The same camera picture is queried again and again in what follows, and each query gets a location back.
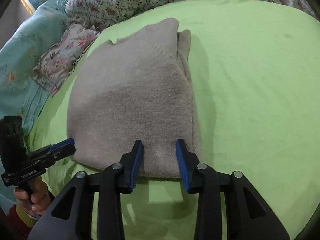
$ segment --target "folded beige cloth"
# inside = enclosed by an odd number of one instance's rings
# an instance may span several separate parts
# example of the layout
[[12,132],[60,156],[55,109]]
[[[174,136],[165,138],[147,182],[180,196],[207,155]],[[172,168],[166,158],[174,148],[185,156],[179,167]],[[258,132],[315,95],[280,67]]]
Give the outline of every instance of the folded beige cloth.
[[68,107],[74,159],[104,169],[145,147],[140,173],[178,178],[175,142],[199,154],[196,111],[187,59],[190,31],[169,18],[116,44],[100,45],[84,62]]

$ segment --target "ruffled pillowcase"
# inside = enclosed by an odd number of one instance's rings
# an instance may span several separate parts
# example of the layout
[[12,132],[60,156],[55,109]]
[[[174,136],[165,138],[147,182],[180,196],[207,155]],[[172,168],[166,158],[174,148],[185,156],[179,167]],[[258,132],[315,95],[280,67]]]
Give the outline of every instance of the ruffled pillowcase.
[[32,70],[32,78],[50,95],[59,91],[65,80],[73,73],[76,63],[99,33],[72,23],[60,43],[53,45]]

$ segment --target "bed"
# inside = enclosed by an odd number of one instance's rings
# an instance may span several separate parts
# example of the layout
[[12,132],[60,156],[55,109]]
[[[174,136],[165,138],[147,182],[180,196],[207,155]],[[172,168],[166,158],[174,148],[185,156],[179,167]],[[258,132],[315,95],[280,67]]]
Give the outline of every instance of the bed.
[[[290,238],[301,239],[320,199],[320,24],[296,8],[253,0],[185,0],[107,28],[61,89],[49,96],[27,137],[29,150],[66,139],[73,82],[99,44],[168,17],[192,34],[188,63],[203,161],[220,172],[241,170]],[[43,177],[57,195],[82,170],[97,172],[66,158]],[[197,199],[183,193],[179,181],[141,178],[135,192],[121,201],[127,239],[193,238]]]

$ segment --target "silver screw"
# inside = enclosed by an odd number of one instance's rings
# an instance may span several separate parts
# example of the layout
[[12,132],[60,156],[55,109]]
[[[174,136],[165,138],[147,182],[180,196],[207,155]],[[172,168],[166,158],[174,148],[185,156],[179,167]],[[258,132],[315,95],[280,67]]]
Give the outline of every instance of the silver screw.
[[205,170],[207,168],[207,165],[205,163],[198,163],[197,168],[199,170]]
[[79,171],[77,174],[76,174],[76,177],[78,179],[82,179],[84,176],[86,176],[86,173],[84,171]]
[[233,176],[235,176],[237,179],[242,178],[243,174],[241,171],[235,171],[233,173]]
[[122,168],[122,164],[121,164],[121,163],[114,163],[114,164],[112,165],[112,168],[113,168],[114,170],[119,170],[119,169]]

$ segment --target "person's arm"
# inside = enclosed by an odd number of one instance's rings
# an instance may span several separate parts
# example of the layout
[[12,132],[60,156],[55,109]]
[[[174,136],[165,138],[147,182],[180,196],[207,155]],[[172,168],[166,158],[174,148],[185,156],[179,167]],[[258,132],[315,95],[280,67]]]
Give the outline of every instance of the person's arm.
[[51,203],[48,186],[41,177],[35,179],[34,188],[35,191],[31,195],[33,205],[29,204],[29,196],[25,190],[15,188],[14,195],[17,198],[17,204],[10,208],[7,215],[11,225],[25,239],[37,222],[36,215],[43,215]]

